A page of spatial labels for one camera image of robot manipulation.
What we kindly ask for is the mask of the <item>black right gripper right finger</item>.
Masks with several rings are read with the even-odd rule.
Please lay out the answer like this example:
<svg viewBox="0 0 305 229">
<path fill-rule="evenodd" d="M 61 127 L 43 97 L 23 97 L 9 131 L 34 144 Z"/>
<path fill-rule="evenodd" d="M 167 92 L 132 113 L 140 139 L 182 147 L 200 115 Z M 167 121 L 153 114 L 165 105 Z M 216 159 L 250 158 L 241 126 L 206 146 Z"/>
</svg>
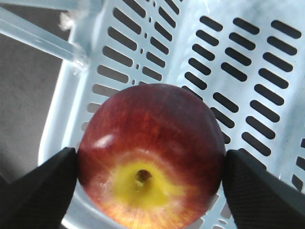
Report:
<svg viewBox="0 0 305 229">
<path fill-rule="evenodd" d="M 223 189 L 239 229 L 303 229 L 305 196 L 279 180 L 249 153 L 229 150 Z"/>
</svg>

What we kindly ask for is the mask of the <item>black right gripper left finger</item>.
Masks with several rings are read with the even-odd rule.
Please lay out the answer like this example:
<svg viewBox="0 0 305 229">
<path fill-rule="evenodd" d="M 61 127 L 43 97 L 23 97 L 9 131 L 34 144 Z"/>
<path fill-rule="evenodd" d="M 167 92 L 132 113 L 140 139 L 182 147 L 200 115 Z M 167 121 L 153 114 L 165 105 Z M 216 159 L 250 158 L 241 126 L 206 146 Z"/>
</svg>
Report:
<svg viewBox="0 0 305 229">
<path fill-rule="evenodd" d="M 0 189 L 2 229 L 57 229 L 77 182 L 76 151 L 64 148 Z"/>
</svg>

